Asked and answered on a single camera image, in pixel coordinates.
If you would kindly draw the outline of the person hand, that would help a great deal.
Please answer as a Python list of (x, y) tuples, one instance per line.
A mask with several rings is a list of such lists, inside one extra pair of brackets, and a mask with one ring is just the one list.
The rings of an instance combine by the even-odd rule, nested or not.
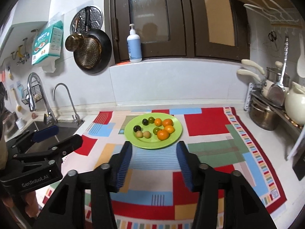
[[(9, 208), (14, 207), (14, 202), (11, 197), (9, 197), (9, 196), (3, 197), (3, 198), (1, 198), (1, 200), (3, 201), (5, 206), (7, 206)], [(37, 214), (39, 212), (39, 205), (38, 205), (37, 198), (36, 198), (36, 191), (25, 194), (23, 200), (26, 203), (26, 206), (24, 209), (25, 209), (25, 212), (27, 213), (27, 215), (30, 218), (34, 218), (35, 216), (37, 216)]]

